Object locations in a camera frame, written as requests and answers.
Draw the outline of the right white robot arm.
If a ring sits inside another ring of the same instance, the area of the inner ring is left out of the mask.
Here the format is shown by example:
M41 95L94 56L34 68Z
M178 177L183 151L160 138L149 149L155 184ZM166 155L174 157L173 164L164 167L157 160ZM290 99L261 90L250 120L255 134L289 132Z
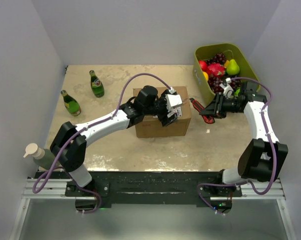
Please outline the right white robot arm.
M221 179L213 184L216 195L225 196L231 191L231 184L246 180L272 183L278 178L289 150L273 131L268 104L269 99L257 92L256 85L245 81L237 96L219 92L199 112L201 116L215 119L223 119L227 113L243 113L251 132L252 139L240 156L237 167L222 170Z

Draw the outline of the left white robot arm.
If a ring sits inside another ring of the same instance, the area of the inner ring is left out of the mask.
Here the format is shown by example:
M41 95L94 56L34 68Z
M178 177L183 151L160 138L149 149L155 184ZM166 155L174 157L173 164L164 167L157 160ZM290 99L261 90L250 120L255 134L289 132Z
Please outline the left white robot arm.
M159 95L155 87L146 85L137 96L105 116L78 125L69 121L63 123L49 149L77 183L76 190L82 196L89 196L94 191L94 184L84 165L87 147L114 132L141 123L145 116L156 116L166 127L177 121L178 116L173 110L182 104L181 96L173 88L165 89Z

